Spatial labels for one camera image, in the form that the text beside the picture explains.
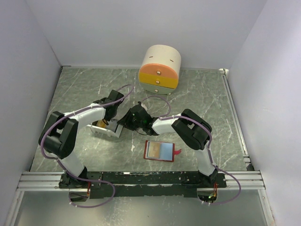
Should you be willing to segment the white card tray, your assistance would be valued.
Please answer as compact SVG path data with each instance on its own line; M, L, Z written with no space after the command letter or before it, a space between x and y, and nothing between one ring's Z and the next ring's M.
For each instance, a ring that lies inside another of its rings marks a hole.
M90 130L93 133L101 133L101 134L105 134L109 137L120 137L120 134L122 132L123 126L118 125L117 119L111 119L108 122L108 126L106 128L100 128L96 126L96 123L98 121L93 122L92 124L87 125L88 128L90 128Z

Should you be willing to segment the gold striped credit card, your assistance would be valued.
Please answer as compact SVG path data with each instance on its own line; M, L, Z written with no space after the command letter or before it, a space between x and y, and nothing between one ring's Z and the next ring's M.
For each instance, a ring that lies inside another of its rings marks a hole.
M150 141L148 143L147 157L152 159L158 159L160 157L160 148L160 142Z

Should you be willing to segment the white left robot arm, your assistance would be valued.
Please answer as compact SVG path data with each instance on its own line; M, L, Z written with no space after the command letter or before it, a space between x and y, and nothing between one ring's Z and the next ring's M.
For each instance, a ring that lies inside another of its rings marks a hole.
M109 122L117 114L118 106L126 98L112 90L108 97L96 100L90 105L70 113L52 112L39 137L41 153L45 158L58 161L68 182L60 186L84 187L88 182L87 168L73 152L78 131L95 121Z

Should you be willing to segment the red card holder wallet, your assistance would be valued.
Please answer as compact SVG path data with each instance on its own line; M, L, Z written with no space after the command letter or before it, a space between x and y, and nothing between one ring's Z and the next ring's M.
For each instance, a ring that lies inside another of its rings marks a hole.
M150 140L145 141L145 149L144 149L144 154L143 158L146 160L154 160L154 161L166 161L166 162L174 162L174 157L176 155L179 155L182 150L175 149L175 143L169 143L169 142L160 142L161 143L161 148L160 148L160 157L158 159L152 159L147 157L147 149L148 149L148 143Z

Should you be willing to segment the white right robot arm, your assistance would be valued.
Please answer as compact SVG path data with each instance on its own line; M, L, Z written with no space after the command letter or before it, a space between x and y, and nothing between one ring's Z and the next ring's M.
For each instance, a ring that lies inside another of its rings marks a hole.
M191 109L186 108L182 113L169 117L152 117L141 105L135 105L118 120L118 124L131 131L142 129L148 136L176 133L195 151L201 185L210 187L215 183L218 170L209 150L212 127Z

